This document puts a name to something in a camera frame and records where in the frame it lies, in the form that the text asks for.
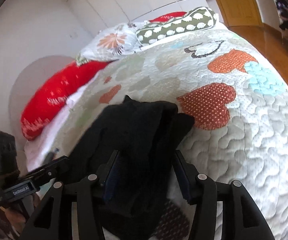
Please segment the black pants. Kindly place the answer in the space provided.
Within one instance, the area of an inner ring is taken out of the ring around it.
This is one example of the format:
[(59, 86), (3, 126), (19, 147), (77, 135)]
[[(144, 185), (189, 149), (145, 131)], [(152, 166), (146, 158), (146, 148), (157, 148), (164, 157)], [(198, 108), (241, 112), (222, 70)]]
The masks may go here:
[(167, 200), (171, 154), (193, 125), (194, 118), (179, 113), (175, 103), (125, 96), (105, 107), (83, 134), (60, 180), (76, 183), (118, 151), (103, 196), (102, 225), (120, 239), (149, 239)]

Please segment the white bed sheet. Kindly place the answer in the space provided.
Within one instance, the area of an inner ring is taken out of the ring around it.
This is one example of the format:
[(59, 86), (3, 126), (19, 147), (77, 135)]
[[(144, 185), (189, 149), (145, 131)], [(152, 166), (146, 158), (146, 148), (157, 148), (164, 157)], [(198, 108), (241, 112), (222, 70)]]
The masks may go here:
[(98, 102), (100, 95), (92, 96), (92, 84), (89, 81), (70, 95), (54, 119), (46, 125), (41, 134), (24, 146), (28, 172), (43, 165), (50, 152), (59, 149), (56, 158), (68, 156), (83, 133), (92, 124), (103, 109)]

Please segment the heart patterned quilt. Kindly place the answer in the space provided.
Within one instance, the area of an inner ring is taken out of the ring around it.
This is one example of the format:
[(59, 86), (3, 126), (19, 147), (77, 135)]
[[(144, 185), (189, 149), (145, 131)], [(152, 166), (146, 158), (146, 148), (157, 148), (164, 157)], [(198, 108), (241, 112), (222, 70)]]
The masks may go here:
[(93, 79), (104, 107), (128, 95), (193, 116), (179, 147), (185, 159), (216, 181), (240, 180), (275, 239), (288, 239), (288, 85), (250, 43), (226, 29), (182, 34)]

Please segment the white round headboard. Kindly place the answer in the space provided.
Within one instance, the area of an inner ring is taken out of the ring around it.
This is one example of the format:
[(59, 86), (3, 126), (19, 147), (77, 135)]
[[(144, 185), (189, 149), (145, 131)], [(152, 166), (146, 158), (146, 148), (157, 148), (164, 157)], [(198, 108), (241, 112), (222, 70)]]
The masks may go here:
[(12, 135), (17, 143), (26, 142), (21, 131), (20, 117), (29, 100), (47, 79), (72, 61), (72, 57), (63, 55), (42, 57), (29, 64), (18, 75), (11, 88), (8, 104)]

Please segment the long red pillow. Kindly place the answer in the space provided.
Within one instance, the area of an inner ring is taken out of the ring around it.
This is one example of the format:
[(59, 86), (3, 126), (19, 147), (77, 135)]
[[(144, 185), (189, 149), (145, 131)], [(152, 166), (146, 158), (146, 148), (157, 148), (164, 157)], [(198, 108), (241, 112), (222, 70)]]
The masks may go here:
[(37, 89), (21, 114), (23, 136), (27, 140), (34, 140), (39, 136), (65, 106), (68, 97), (108, 64), (109, 62), (89, 61), (79, 66), (73, 61), (51, 76)]

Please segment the white floral pillow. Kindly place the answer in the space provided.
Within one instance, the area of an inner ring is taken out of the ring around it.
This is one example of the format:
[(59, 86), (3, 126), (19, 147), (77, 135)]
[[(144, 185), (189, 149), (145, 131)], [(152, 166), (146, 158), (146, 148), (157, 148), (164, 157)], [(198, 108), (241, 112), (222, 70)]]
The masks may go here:
[(150, 22), (120, 23), (100, 31), (76, 56), (77, 65), (120, 60), (141, 50), (136, 32)]

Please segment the green white patterned pillow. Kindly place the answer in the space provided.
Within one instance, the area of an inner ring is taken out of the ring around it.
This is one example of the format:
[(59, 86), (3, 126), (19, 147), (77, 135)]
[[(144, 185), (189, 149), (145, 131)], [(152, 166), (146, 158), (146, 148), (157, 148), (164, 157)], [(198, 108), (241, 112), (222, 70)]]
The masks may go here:
[(156, 22), (137, 30), (136, 37), (142, 46), (151, 45), (178, 34), (210, 29), (218, 22), (219, 16), (209, 7), (197, 7), (183, 16), (167, 22)]

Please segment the red pillow at headboard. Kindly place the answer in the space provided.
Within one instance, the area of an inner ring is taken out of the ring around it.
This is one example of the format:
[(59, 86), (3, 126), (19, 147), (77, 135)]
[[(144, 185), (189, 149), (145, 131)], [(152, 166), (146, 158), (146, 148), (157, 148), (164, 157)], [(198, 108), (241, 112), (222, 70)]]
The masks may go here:
[(149, 22), (167, 22), (167, 21), (171, 20), (172, 18), (182, 17), (185, 14), (186, 14), (185, 11), (170, 12), (168, 14), (164, 14), (162, 16), (159, 16), (155, 19), (149, 20)]

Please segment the wooden door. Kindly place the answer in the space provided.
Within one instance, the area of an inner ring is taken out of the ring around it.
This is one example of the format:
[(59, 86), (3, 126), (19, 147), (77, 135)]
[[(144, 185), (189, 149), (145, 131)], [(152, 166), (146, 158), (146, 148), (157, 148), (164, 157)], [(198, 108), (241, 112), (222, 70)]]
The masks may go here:
[(229, 27), (263, 25), (256, 0), (216, 0)]

